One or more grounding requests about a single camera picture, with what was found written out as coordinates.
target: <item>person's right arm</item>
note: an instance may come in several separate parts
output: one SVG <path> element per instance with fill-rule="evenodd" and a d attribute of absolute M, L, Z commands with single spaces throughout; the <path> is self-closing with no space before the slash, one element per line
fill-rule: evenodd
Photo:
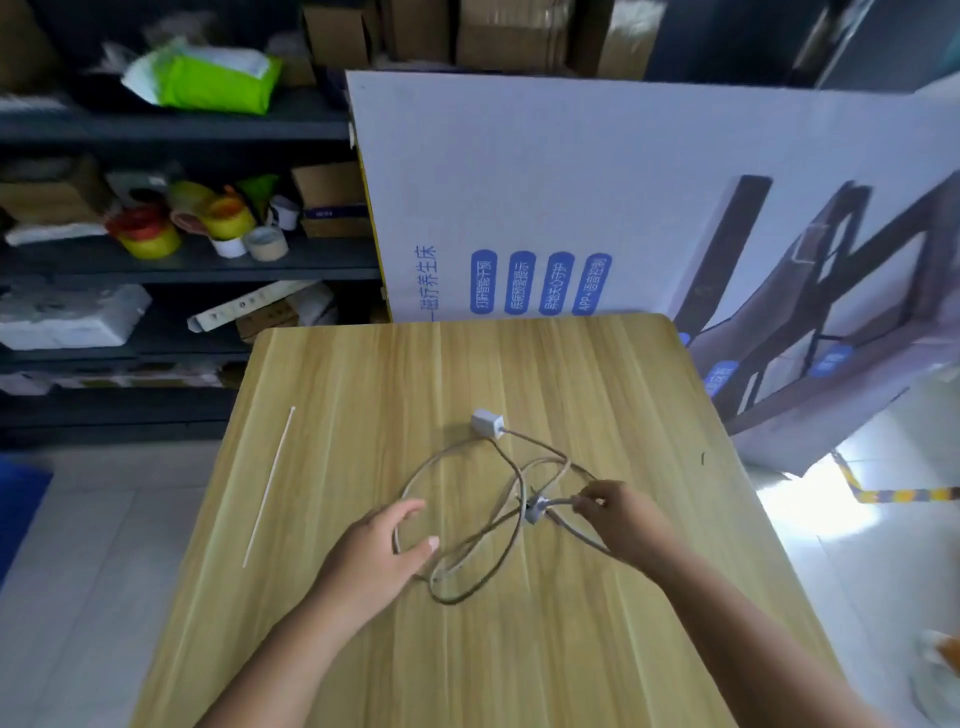
<path fill-rule="evenodd" d="M 648 496 L 597 480 L 574 510 L 614 557 L 663 589 L 741 728 L 890 727 L 688 548 Z"/>

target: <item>charger plug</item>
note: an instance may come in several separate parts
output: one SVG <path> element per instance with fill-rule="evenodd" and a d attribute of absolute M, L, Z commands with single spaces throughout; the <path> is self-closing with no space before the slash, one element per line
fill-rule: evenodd
<path fill-rule="evenodd" d="M 503 415 L 494 415 L 486 409 L 474 410 L 470 417 L 470 427 L 480 437 L 489 437 L 499 440 L 503 434 Z"/>

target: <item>person's left arm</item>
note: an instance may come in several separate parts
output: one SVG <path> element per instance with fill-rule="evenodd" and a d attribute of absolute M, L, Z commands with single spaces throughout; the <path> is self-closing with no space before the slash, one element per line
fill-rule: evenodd
<path fill-rule="evenodd" d="M 197 728 L 300 728 L 337 653 L 437 549 L 431 536 L 393 552 L 394 528 L 423 506 L 402 500 L 351 525 L 303 601 L 274 626 Z"/>

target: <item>gray cable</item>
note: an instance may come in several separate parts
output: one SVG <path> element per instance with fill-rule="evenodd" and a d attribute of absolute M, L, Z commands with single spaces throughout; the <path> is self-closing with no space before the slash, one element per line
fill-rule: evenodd
<path fill-rule="evenodd" d="M 567 457 L 564 453 L 559 450 L 550 447 L 546 443 L 542 443 L 540 440 L 536 440 L 532 437 L 524 435 L 520 432 L 514 432 L 510 429 L 504 429 L 504 432 L 511 434 L 515 437 L 520 438 L 521 440 L 526 440 L 529 443 L 538 445 L 541 448 L 548 449 L 556 455 L 556 457 L 539 457 L 535 460 L 531 460 L 529 463 L 524 465 L 522 468 L 518 467 L 516 462 L 503 451 L 503 448 L 500 447 L 499 443 L 493 438 L 489 437 L 472 437 L 467 440 L 463 440 L 459 443 L 454 443 L 453 445 L 448 446 L 447 448 L 442 449 L 440 452 L 435 453 L 429 457 L 425 462 L 423 462 L 410 476 L 407 482 L 404 484 L 403 488 L 400 490 L 399 498 L 406 498 L 410 489 L 413 486 L 414 482 L 423 474 L 423 472 L 429 468 L 431 465 L 439 461 L 446 455 L 449 455 L 451 452 L 454 452 L 460 448 L 466 447 L 473 443 L 479 442 L 489 442 L 499 453 L 507 464 L 513 469 L 514 477 L 507 484 L 506 488 L 501 492 L 500 497 L 497 499 L 497 503 L 492 510 L 490 521 L 481 528 L 479 531 L 474 533 L 472 536 L 468 536 L 460 543 L 452 546 L 444 551 L 444 553 L 436 560 L 434 563 L 433 569 L 430 570 L 430 573 L 427 576 L 421 574 L 417 575 L 418 579 L 426 582 L 427 589 L 430 591 L 431 598 L 438 602 L 439 604 L 452 606 L 454 604 L 459 604 L 466 599 L 469 599 L 471 596 L 480 591 L 484 585 L 490 581 L 493 576 L 500 570 L 500 567 L 503 566 L 503 563 L 507 560 L 507 556 L 510 554 L 510 551 L 513 549 L 514 544 L 516 543 L 517 538 L 520 535 L 520 529 L 523 526 L 524 521 L 528 520 L 528 508 L 531 504 L 536 505 L 537 513 L 535 514 L 535 519 L 538 519 L 540 515 L 545 515 L 552 522 L 556 523 L 561 528 L 569 531 L 580 541 L 584 542 L 588 546 L 596 548 L 598 551 L 607 554 L 610 556 L 610 551 L 603 546 L 602 544 L 597 543 L 590 538 L 583 531 L 580 531 L 573 525 L 571 525 L 567 520 L 565 520 L 558 512 L 553 509 L 556 506 L 560 505 L 572 505 L 573 499 L 568 497 L 561 498 L 546 498 L 544 494 L 557 482 L 559 481 L 571 468 L 584 476 L 588 480 L 595 480 L 592 473 L 588 471 L 581 465 L 573 463 L 570 461 L 570 458 Z M 546 483 L 538 488 L 533 494 L 527 497 L 527 481 L 525 474 L 531 468 L 535 468 L 537 465 L 542 465 L 544 463 L 555 463 L 560 465 L 560 469 L 557 473 L 551 477 Z M 516 496 L 516 499 L 519 501 L 519 506 L 514 508 L 512 511 L 501 514 L 500 512 L 506 506 L 507 501 L 510 499 L 510 496 Z M 470 556 L 475 553 L 476 548 L 480 546 L 486 538 L 494 532 L 503 523 L 509 521 L 510 519 L 516 519 L 514 524 L 514 530 L 510 535 L 510 540 L 507 542 L 506 547 L 503 549 L 503 553 L 500 554 L 500 557 L 497 559 L 493 567 L 487 571 L 472 587 L 467 589 L 464 592 L 461 592 L 458 595 L 447 597 L 438 594 L 436 590 L 436 585 L 446 579 L 450 574 L 457 571 L 461 566 L 463 566 Z M 398 528 L 394 529 L 394 553 L 400 553 L 400 539 Z"/>

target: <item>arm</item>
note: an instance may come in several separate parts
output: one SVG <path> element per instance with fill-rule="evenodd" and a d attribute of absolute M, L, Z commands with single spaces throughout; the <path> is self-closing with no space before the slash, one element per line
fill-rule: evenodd
<path fill-rule="evenodd" d="M 649 497 L 598 480 L 574 510 L 616 558 L 663 589 L 741 728 L 889 726 L 687 548 Z"/>
<path fill-rule="evenodd" d="M 423 505 L 402 500 L 351 525 L 303 601 L 274 626 L 198 728 L 300 728 L 333 658 L 436 550 L 431 536 L 393 553 L 394 527 Z"/>

